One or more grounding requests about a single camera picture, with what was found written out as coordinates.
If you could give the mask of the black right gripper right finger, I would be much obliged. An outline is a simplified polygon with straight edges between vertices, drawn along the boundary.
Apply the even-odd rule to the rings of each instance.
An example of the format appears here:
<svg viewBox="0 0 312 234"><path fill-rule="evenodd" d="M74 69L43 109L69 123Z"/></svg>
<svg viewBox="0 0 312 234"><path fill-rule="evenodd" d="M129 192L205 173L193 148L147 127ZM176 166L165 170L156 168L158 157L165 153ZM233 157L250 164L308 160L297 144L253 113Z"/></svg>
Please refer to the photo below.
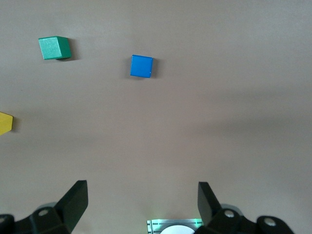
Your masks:
<svg viewBox="0 0 312 234"><path fill-rule="evenodd" d="M203 225L195 234L295 234L281 219L260 216L248 220L231 208L222 208L208 182L198 183L197 207Z"/></svg>

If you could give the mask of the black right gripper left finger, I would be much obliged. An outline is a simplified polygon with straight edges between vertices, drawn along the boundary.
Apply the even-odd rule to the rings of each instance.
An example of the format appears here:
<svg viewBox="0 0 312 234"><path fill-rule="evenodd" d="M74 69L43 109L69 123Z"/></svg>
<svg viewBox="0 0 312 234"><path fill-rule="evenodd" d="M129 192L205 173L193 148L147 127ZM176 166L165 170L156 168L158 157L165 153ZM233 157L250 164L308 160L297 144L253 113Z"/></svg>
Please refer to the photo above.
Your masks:
<svg viewBox="0 0 312 234"><path fill-rule="evenodd" d="M0 214L0 234L71 234L87 206L87 181L78 180L58 202L42 205L24 219Z"/></svg>

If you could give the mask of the yellow wooden block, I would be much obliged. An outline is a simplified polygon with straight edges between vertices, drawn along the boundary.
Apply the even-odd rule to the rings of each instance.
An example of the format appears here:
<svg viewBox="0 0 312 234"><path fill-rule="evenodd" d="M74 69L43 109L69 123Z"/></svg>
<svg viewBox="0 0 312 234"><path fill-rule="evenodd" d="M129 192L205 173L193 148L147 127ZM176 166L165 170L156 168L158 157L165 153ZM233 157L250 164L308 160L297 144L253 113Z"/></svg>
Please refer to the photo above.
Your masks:
<svg viewBox="0 0 312 234"><path fill-rule="evenodd" d="M0 112L0 136L10 132L13 125L13 116Z"/></svg>

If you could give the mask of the blue wooden block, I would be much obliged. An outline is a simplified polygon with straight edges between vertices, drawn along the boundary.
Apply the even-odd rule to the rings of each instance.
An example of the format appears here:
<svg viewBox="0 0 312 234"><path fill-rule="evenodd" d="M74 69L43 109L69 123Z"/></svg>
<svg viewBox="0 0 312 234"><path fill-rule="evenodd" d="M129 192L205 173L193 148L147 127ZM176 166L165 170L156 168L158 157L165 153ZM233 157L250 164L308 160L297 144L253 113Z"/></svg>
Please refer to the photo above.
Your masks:
<svg viewBox="0 0 312 234"><path fill-rule="evenodd" d="M132 55L130 75L140 78L152 76L153 58L141 55Z"/></svg>

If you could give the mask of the green wooden block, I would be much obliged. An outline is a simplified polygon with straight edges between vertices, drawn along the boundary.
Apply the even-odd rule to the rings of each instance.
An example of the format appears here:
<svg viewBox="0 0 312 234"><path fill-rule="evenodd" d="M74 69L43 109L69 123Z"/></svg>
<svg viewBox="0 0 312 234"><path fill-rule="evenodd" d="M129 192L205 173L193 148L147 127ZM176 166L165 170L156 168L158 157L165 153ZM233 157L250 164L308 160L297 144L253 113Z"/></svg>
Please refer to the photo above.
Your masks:
<svg viewBox="0 0 312 234"><path fill-rule="evenodd" d="M44 60L69 59L72 56L66 37L52 36L39 38L39 46Z"/></svg>

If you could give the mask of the brown paper table cover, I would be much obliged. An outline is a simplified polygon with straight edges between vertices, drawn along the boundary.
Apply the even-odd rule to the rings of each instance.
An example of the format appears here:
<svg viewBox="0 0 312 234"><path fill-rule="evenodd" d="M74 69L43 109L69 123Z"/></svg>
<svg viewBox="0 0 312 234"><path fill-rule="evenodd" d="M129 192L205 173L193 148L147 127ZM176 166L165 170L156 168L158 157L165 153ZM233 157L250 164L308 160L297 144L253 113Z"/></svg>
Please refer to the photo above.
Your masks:
<svg viewBox="0 0 312 234"><path fill-rule="evenodd" d="M71 58L43 59L52 36ZM0 0L0 112L0 214L87 180L73 234L145 234L199 217L207 181L312 234L312 0Z"/></svg>

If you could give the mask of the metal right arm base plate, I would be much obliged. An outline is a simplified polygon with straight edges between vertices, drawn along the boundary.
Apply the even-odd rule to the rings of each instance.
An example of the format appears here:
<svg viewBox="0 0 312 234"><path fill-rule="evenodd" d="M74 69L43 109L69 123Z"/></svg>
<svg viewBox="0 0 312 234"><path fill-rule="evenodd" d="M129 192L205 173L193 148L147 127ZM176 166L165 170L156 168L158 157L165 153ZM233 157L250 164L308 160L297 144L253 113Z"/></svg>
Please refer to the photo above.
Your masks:
<svg viewBox="0 0 312 234"><path fill-rule="evenodd" d="M194 234L203 225L201 219L147 220L147 234Z"/></svg>

